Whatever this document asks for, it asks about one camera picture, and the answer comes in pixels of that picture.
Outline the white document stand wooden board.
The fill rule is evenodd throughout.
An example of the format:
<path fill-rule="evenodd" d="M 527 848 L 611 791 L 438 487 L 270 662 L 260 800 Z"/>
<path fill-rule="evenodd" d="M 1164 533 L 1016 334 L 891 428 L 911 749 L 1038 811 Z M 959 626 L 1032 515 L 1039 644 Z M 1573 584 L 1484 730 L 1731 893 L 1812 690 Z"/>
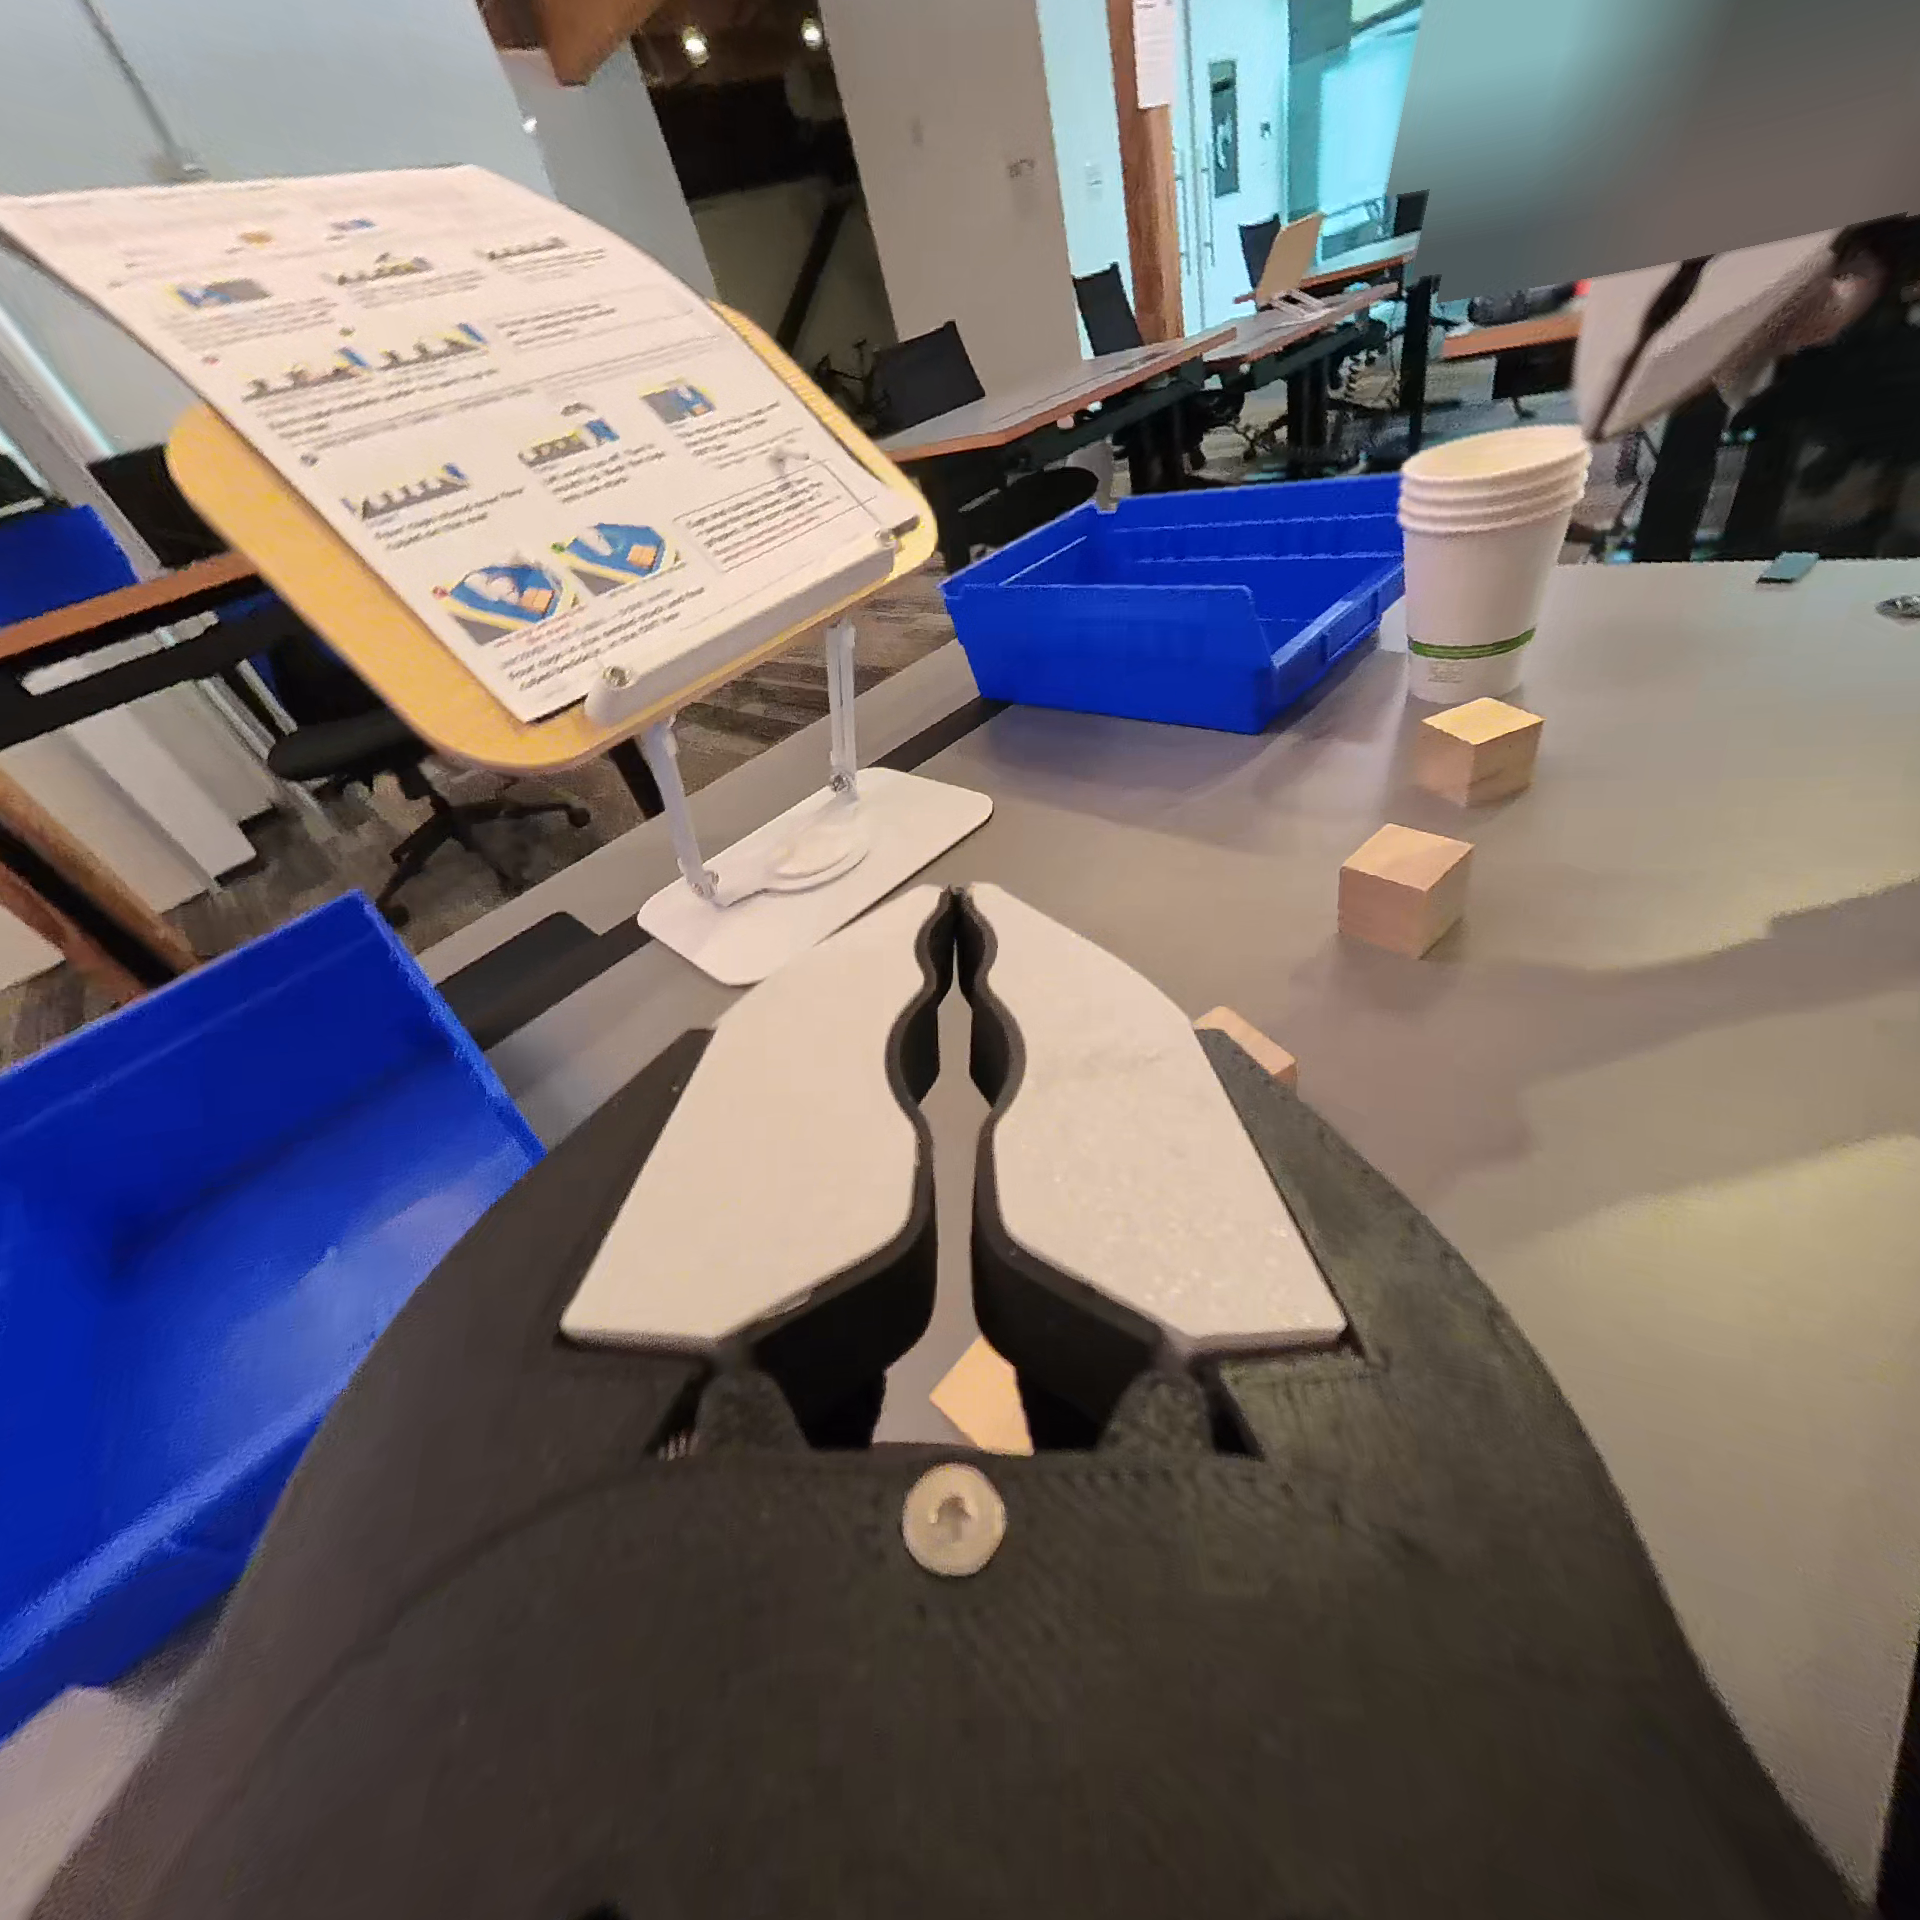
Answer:
<path fill-rule="evenodd" d="M 660 800 L 640 752 L 644 730 L 672 722 L 872 599 L 860 591 L 800 615 L 779 635 L 694 670 L 684 685 L 612 724 L 594 724 L 582 706 L 522 722 L 212 407 L 198 400 L 181 413 L 165 456 L 183 499 L 230 554 L 434 755 L 515 780 L 548 780 L 606 758 L 642 821 L 684 802 L 682 788 Z"/>

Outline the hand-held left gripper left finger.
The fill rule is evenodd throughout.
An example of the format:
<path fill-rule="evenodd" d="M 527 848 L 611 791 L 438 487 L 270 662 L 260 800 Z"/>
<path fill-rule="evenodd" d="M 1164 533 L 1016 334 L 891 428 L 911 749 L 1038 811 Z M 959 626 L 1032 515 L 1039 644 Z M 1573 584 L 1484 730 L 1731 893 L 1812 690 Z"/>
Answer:
<path fill-rule="evenodd" d="M 956 899 L 915 884 L 712 1026 L 560 1314 L 581 1349 L 773 1378 L 813 1444 L 860 1444 L 927 1331 Z"/>

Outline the printed instruction sheet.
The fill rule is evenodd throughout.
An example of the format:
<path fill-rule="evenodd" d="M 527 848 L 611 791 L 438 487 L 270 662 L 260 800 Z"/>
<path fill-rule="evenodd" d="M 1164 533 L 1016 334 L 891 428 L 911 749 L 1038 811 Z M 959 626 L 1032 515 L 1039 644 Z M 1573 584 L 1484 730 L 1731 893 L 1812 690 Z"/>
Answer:
<path fill-rule="evenodd" d="M 621 727 L 883 584 L 920 500 L 624 237 L 480 167 L 4 197 L 524 724 Z"/>

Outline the stack of white paper cups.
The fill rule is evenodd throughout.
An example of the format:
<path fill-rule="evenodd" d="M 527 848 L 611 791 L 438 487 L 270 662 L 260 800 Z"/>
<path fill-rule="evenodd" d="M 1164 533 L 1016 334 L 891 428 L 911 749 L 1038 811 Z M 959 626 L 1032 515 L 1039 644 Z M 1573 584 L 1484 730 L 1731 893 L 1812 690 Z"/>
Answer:
<path fill-rule="evenodd" d="M 1573 423 L 1427 446 L 1399 471 L 1408 698 L 1434 708 L 1519 690 L 1594 448 Z"/>

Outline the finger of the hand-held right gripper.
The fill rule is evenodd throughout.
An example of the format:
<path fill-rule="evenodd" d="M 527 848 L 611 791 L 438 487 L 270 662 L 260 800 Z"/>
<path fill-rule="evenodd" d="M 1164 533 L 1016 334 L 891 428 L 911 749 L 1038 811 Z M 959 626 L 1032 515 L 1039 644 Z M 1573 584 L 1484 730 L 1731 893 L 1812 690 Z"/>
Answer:
<path fill-rule="evenodd" d="M 1618 439 L 1702 388 L 1690 348 L 1662 342 L 1701 277 L 1701 268 L 1643 268 L 1590 280 L 1574 339 L 1574 416 L 1584 439 Z"/>
<path fill-rule="evenodd" d="M 1702 372 L 1693 398 L 1714 392 L 1731 407 L 1750 400 L 1788 356 L 1830 344 L 1884 291 L 1880 254 L 1840 228 L 1656 268 L 1702 270 L 1662 342 L 1690 348 Z"/>

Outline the long wooden top desk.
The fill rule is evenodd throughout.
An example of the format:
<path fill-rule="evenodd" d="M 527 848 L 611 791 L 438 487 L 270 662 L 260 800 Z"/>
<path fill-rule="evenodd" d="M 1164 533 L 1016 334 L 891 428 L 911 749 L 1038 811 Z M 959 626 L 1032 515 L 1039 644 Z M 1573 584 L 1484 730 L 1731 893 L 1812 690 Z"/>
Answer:
<path fill-rule="evenodd" d="M 1178 410 L 1208 376 L 1208 359 L 1234 341 L 1237 324 L 1174 342 L 1098 354 L 1067 375 L 1031 379 L 1015 390 L 951 407 L 876 442 L 894 467 L 930 467 L 962 456 L 1047 464 L 1123 428 Z"/>
<path fill-rule="evenodd" d="M 1420 240 L 1418 231 L 1408 231 L 1340 255 L 1310 272 L 1296 293 L 1256 303 L 1248 320 L 1204 352 L 1203 366 L 1224 392 L 1282 383 L 1290 467 L 1328 467 L 1333 363 L 1384 339 L 1370 315 L 1396 299 Z"/>

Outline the wooden pillar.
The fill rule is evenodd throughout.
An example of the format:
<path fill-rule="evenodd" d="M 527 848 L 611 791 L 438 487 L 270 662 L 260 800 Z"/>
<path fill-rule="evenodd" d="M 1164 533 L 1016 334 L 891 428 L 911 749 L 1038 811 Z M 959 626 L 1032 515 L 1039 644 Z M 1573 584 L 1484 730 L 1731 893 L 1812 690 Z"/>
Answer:
<path fill-rule="evenodd" d="M 1186 332 L 1170 109 L 1180 10 L 1174 3 L 1109 3 L 1106 23 L 1134 307 L 1143 335 L 1152 344 L 1170 342 Z"/>

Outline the grey desk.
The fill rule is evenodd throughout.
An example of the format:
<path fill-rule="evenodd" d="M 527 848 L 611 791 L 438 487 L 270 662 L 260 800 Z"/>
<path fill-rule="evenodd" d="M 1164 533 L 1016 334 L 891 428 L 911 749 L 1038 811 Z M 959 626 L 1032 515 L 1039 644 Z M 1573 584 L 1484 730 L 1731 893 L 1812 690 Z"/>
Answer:
<path fill-rule="evenodd" d="M 554 1266 L 730 996 L 612 914 L 640 828 L 427 958 L 594 928 L 493 1066 L 547 1163 L 374 1349 L 210 1640 L 4 1744 L 4 1915 L 1915 1911 L 1915 626 L 1888 563 L 1557 573 L 1532 786 L 1410 776 L 1400 660 L 1232 739 L 866 702 L 996 883 L 1208 1040 L 1334 1226 L 1359 1355 L 1227 1447 L 804 1454 L 750 1384 L 565 1352 Z M 1427 958 L 1380 824 L 1475 846 Z"/>

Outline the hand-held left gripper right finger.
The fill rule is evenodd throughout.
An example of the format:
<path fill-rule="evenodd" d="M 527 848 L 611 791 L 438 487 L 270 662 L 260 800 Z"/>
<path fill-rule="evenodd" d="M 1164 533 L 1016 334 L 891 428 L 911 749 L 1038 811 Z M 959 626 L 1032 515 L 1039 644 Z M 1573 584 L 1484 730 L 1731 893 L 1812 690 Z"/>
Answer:
<path fill-rule="evenodd" d="M 1038 1450 L 1088 1450 L 1147 1375 L 1334 1352 L 1333 1284 L 1189 1015 L 995 883 L 959 893 L 975 1323 Z"/>

